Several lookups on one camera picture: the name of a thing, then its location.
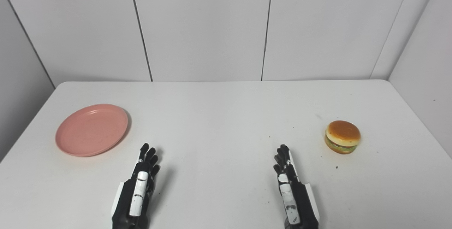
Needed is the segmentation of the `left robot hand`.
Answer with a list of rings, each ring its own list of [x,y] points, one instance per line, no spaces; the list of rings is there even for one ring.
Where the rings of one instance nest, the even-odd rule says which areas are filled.
[[[131,177],[120,183],[112,209],[113,229],[147,229],[148,208],[160,171],[156,149],[145,143],[140,148]]]

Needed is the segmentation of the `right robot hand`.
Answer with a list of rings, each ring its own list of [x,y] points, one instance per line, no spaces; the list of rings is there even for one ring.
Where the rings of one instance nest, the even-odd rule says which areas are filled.
[[[303,184],[297,174],[291,150],[281,144],[273,166],[284,204],[286,229],[318,229],[320,213],[310,184]]]

